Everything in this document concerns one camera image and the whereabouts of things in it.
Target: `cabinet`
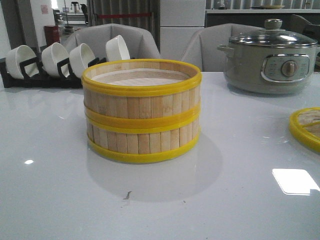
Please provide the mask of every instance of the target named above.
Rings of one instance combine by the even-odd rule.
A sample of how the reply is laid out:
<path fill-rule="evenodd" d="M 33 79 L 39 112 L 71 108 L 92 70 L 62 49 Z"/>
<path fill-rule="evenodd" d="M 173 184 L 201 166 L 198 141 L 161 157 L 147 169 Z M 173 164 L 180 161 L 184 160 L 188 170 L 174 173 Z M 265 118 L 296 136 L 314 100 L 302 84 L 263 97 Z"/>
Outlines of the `cabinet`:
<path fill-rule="evenodd" d="M 205 27 L 206 0 L 160 0 L 160 54 L 180 60 L 192 35 Z"/>
<path fill-rule="evenodd" d="M 284 9 L 320 9 L 319 0 L 207 0 L 207 9 L 250 9 L 251 7 L 282 6 Z"/>
<path fill-rule="evenodd" d="M 207 9 L 205 26 L 211 27 L 226 23 L 264 27 L 266 19 L 281 19 L 283 29 L 290 28 L 292 14 L 300 15 L 313 24 L 320 24 L 320 9 Z"/>

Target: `pot handle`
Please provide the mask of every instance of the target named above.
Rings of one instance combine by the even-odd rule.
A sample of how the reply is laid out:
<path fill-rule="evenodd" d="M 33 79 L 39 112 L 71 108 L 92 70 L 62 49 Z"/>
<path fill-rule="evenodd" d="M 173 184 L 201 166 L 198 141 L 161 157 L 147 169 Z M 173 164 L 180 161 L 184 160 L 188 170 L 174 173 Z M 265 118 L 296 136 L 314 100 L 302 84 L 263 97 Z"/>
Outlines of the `pot handle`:
<path fill-rule="evenodd" d="M 227 45 L 219 45 L 217 47 L 218 50 L 225 52 L 226 55 L 230 58 L 233 58 L 234 54 L 235 54 L 235 49 L 228 47 Z"/>

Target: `steamer lid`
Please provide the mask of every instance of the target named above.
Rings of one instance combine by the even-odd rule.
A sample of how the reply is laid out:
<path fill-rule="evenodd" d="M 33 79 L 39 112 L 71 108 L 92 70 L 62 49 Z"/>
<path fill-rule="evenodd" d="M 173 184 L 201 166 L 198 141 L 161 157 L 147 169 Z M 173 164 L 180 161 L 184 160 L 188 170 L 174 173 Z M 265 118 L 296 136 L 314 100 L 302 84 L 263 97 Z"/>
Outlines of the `steamer lid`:
<path fill-rule="evenodd" d="M 293 31 L 281 29 L 282 20 L 267 19 L 264 28 L 241 33 L 229 39 L 233 44 L 272 48 L 310 48 L 317 46 L 318 42 L 310 37 Z"/>
<path fill-rule="evenodd" d="M 289 129 L 302 144 L 320 152 L 320 107 L 294 112 L 289 118 Z"/>

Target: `yellow plastic rim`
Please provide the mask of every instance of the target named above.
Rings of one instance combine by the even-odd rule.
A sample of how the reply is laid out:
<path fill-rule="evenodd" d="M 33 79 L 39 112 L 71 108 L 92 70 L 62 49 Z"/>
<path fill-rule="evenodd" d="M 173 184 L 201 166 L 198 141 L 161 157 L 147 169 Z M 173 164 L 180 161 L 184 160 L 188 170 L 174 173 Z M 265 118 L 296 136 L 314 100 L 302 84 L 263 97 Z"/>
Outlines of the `yellow plastic rim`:
<path fill-rule="evenodd" d="M 160 62 L 160 63 L 172 63 L 177 65 L 182 65 L 193 69 L 196 74 L 190 78 L 171 84 L 154 85 L 154 86 L 120 86 L 112 85 L 107 83 L 101 83 L 94 81 L 87 77 L 89 71 L 95 68 L 100 68 L 104 65 L 116 65 L 120 63 L 130 63 L 130 62 Z M 152 97 L 152 96 L 162 96 L 176 94 L 184 92 L 186 90 L 195 88 L 201 83 L 202 74 L 200 69 L 190 63 L 176 60 L 167 59 L 131 59 L 131 60 L 120 60 L 100 63 L 91 67 L 88 67 L 82 74 L 81 80 L 84 88 L 97 93 L 103 93 L 113 96 L 124 96 L 124 97 Z"/>
<path fill-rule="evenodd" d="M 95 123 L 122 129 L 154 129 L 173 126 L 185 122 L 188 119 L 194 119 L 200 114 L 200 102 L 193 108 L 178 114 L 156 118 L 132 119 L 106 116 L 92 111 L 85 106 L 86 117 Z"/>
<path fill-rule="evenodd" d="M 161 162 L 169 159 L 176 158 L 182 154 L 185 154 L 190 149 L 192 149 L 195 144 L 198 142 L 200 135 L 200 129 L 198 134 L 194 139 L 189 141 L 187 144 L 173 150 L 163 151 L 163 152 L 156 152 L 150 154 L 130 154 L 130 153 L 121 153 L 116 151 L 110 151 L 106 148 L 103 148 L 97 144 L 95 144 L 88 136 L 88 143 L 89 145 L 100 155 L 117 160 L 119 162 L 124 163 L 133 163 L 133 164 L 148 164 L 148 163 L 156 163 Z"/>
<path fill-rule="evenodd" d="M 301 143 L 308 146 L 312 150 L 315 150 L 317 152 L 320 152 L 320 137 L 317 137 L 316 135 L 313 135 L 308 130 L 305 129 L 305 127 L 317 125 L 320 124 L 320 121 L 313 122 L 310 124 L 302 125 L 298 117 L 300 114 L 312 110 L 320 110 L 320 107 L 310 107 L 310 108 L 304 108 L 301 110 L 298 110 L 291 114 L 289 118 L 289 130 L 291 134 Z"/>
<path fill-rule="evenodd" d="M 158 126 L 158 127 L 153 126 L 150 128 L 128 128 L 128 126 L 116 127 L 116 126 L 109 126 L 109 125 L 101 124 L 99 122 L 96 122 L 92 118 L 89 118 L 88 116 L 86 116 L 86 119 L 92 125 L 100 128 L 100 129 L 105 129 L 105 130 L 108 130 L 111 132 L 123 133 L 123 134 L 154 134 L 154 133 L 166 132 L 166 131 L 170 131 L 170 130 L 179 129 L 181 127 L 184 127 L 184 126 L 192 123 L 193 121 L 195 121 L 199 117 L 199 115 L 200 115 L 200 111 L 185 120 L 177 121 L 171 125 L 162 125 L 162 126 Z"/>

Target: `bamboo steamer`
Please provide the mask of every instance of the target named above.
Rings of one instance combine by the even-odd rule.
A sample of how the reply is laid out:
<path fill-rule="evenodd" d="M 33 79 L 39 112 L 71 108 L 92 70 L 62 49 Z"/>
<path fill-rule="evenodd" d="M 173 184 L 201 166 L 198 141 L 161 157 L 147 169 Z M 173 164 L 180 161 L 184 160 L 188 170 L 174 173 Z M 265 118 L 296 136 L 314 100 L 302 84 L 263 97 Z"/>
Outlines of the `bamboo steamer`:
<path fill-rule="evenodd" d="M 127 163 L 180 156 L 199 138 L 198 67 L 165 59 L 111 61 L 82 74 L 87 136 L 99 154 Z"/>
<path fill-rule="evenodd" d="M 320 107 L 303 108 L 292 113 L 289 130 L 299 142 L 320 153 Z"/>

